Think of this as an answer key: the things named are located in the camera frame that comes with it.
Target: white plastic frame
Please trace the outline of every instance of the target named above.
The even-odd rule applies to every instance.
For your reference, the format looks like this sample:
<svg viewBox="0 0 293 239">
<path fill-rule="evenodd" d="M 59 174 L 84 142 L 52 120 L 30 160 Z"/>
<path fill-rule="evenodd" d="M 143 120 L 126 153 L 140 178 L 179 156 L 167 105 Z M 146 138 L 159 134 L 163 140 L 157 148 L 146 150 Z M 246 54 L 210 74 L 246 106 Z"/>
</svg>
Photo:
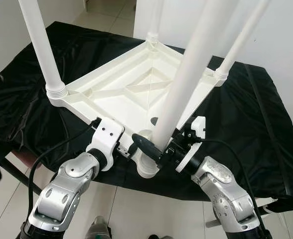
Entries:
<svg viewBox="0 0 293 239">
<path fill-rule="evenodd" d="M 157 41 L 163 0 L 158 1 L 148 41 L 65 86 L 59 77 L 37 0 L 19 0 L 50 102 L 66 107 L 86 123 L 97 116 L 120 122 L 126 129 L 121 138 L 126 148 L 132 142 L 133 132 L 151 130 L 152 141 L 164 149 L 174 128 L 181 127 L 228 75 L 224 71 L 214 73 L 206 65 L 239 0 L 206 1 L 184 56 Z M 225 69 L 234 63 L 269 1 L 260 0 L 243 28 L 246 34 L 239 36 L 240 40 L 226 57 Z M 151 117 L 159 117 L 155 129 L 149 122 Z M 135 157 L 134 161 L 142 177 L 156 174 L 155 163 L 145 156 Z"/>
</svg>

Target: black plastic sheet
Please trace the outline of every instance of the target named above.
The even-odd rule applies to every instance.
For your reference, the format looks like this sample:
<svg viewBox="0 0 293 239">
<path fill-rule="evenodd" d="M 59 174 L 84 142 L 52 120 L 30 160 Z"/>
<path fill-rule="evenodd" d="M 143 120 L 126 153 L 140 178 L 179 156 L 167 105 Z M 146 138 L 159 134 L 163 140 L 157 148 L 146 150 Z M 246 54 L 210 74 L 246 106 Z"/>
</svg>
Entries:
<svg viewBox="0 0 293 239">
<path fill-rule="evenodd" d="M 143 42 L 59 22 L 50 25 L 47 33 L 66 84 Z M 213 57 L 208 67 L 215 70 L 221 61 Z M 235 63 L 228 80 L 209 94 L 194 115 L 206 116 L 207 137 L 226 141 L 239 154 L 255 196 L 293 199 L 293 125 L 264 68 Z M 31 44 L 0 72 L 0 149 L 10 145 L 40 155 L 85 126 L 67 109 L 50 104 Z M 85 150 L 92 133 L 60 147 L 42 163 L 56 171 Z M 226 148 L 204 143 L 198 153 L 225 164 L 246 188 L 239 165 Z M 189 176 L 170 166 L 152 179 L 143 179 L 136 164 L 121 157 L 96 180 L 183 200 L 208 200 Z"/>
</svg>

